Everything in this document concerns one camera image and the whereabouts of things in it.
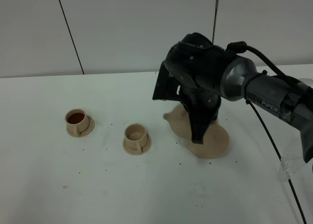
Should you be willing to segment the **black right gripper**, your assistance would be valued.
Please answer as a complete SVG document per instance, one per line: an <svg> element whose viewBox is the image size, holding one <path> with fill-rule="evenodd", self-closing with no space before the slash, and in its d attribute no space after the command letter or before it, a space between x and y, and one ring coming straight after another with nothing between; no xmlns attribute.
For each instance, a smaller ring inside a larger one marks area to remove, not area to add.
<svg viewBox="0 0 313 224"><path fill-rule="evenodd" d="M191 141L195 144L203 144L208 127L217 120L221 97L210 90L192 89L180 85L179 98L189 115Z"/></svg>

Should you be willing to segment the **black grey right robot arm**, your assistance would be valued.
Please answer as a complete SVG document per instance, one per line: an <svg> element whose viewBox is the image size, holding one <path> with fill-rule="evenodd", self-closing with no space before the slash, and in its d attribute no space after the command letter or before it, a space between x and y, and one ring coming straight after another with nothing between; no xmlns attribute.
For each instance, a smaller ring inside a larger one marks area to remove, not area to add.
<svg viewBox="0 0 313 224"><path fill-rule="evenodd" d="M183 104L196 144L203 144L222 99L245 99L298 129L303 160L313 157L312 88L286 76L245 42L223 49L202 34L186 35L162 62L153 98Z"/></svg>

